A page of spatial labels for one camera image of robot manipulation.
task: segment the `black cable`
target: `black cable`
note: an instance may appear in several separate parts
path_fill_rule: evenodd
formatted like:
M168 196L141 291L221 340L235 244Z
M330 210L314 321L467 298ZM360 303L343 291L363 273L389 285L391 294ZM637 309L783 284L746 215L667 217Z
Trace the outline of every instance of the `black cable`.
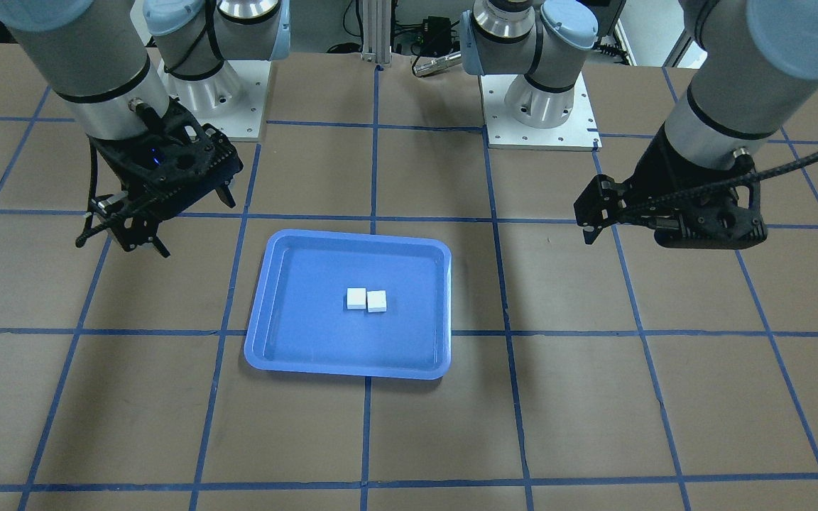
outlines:
M672 201L688 200L696 197L702 197L702 195L723 192L724 190L729 190L731 188L745 187L746 185L759 183L760 181L763 181L765 179L779 177L779 175L787 174L787 172L792 172L799 168L812 165L817 162L818 151L816 151L814 154L805 156L804 158L801 158L797 161L793 161L791 163L787 163L781 166L776 166L763 172L752 172L752 174L739 175L739 177L732 177L731 179L716 181L714 183L699 185L698 187L687 188L685 190L679 190L677 192L661 195L661 197L656 197L647 200L643 203L636 204L635 206L624 207L623 209L617 212L617 216L620 217L624 216L624 214L633 214L638 211L643 211L650 207L660 206L660 204L669 203Z
M204 5L204 9L205 9L205 10L207 10L207 9L214 9L214 7L215 7L215 3L214 3L214 2L207 2L207 3ZM176 71L176 69L178 69L179 67L182 67L182 65L184 65L184 64L185 64L185 62L187 62L187 61L188 61L188 58L189 58L189 57L191 57L191 54L194 54L194 52L195 52L195 48L197 48L197 46L199 45L199 43L201 43L201 40L202 40L202 39L204 39L204 36L207 34L208 29L209 29L209 28L211 27L211 25L213 25L213 23L214 23L213 16L208 16L208 15L207 15L207 14L208 14L208 13L210 13L210 12L212 12L212 11L205 11L205 13L204 13L204 15L205 15L205 20L204 20L204 28L202 28L202 29L201 29L201 32L199 32L199 33L198 33L197 38L195 38L195 39L194 39L194 41L192 41L191 46L188 46L188 49L187 49L187 50L185 50L185 54L184 54L184 55L182 55L182 59L181 59L181 60L179 60L179 62L178 62L177 64L175 64L175 65L171 65L171 67L170 67L169 65L164 65L164 66L163 66L163 71L165 71L165 72L166 72L166 74L170 74L170 72L174 72L174 71Z
M361 39L361 45L364 46L364 22L361 20L361 13L359 12L361 0L355 0L355 20L358 21L358 36Z
M97 148L90 141L90 187L87 189L87 218L84 218L84 230L87 231L94 224L94 198L97 197Z
M434 38L429 39L429 41L425 45L419 48L418 55L415 56L415 61L413 61L411 67L409 67L409 70L412 71L413 77L418 77L418 75L415 73L415 67L416 65L418 65L418 61L422 58L422 54L425 52L426 49L428 49L428 46L430 46L431 43L441 38L441 35L444 35L444 33L451 31L455 26L459 25L459 23L460 20L454 21L454 23L451 23L450 26L446 26L445 28L443 28L440 32L437 33L437 35L434 36Z
M360 38L361 36L358 33L353 33L349 30L347 26L347 14L349 13L349 7L355 2L355 0L349 0L349 4L347 4L347 8L343 10L343 30L348 33L348 35L353 36L353 38Z

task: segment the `foam cube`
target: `foam cube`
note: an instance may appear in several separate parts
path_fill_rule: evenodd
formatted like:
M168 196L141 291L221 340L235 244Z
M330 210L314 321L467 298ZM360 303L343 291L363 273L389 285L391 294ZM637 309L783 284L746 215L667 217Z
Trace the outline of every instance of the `foam cube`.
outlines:
M364 310L366 307L366 289L364 287L350 287L347 289L347 309Z
M386 291L368 291L368 312L387 312Z

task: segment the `metal pole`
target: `metal pole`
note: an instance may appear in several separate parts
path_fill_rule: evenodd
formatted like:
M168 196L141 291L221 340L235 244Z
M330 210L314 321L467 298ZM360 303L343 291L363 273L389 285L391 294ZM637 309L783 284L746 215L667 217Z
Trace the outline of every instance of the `metal pole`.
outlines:
M355 0L361 3L364 39L361 58L374 64L390 65L391 0Z

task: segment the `plastic tray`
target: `plastic tray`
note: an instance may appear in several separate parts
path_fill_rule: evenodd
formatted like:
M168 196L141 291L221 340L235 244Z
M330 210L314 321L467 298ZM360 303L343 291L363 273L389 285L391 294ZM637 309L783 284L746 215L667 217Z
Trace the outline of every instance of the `plastic tray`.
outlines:
M432 380L450 366L450 249L436 240L283 230L267 242L244 355L259 369ZM387 311L347 310L347 288Z

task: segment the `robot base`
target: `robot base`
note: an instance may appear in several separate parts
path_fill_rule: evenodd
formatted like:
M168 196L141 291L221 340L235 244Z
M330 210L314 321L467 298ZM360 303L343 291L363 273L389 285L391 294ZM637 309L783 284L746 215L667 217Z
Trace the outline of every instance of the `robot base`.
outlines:
M488 145L503 149L548 149L555 151L591 151L601 147L601 137L591 112L591 102L585 90L582 74L577 78L577 103L570 119L561 126L549 129L533 128L513 118L503 97L516 75L487 75L481 77L481 103L488 126Z
M263 129L271 63L266 60L236 60L229 61L229 64L239 75L246 93L235 104L230 104L230 108L225 108L226 104L218 107L216 116L198 112L197 120L216 126L229 140L257 142ZM163 84L168 84L163 66L163 62L160 62L157 69Z

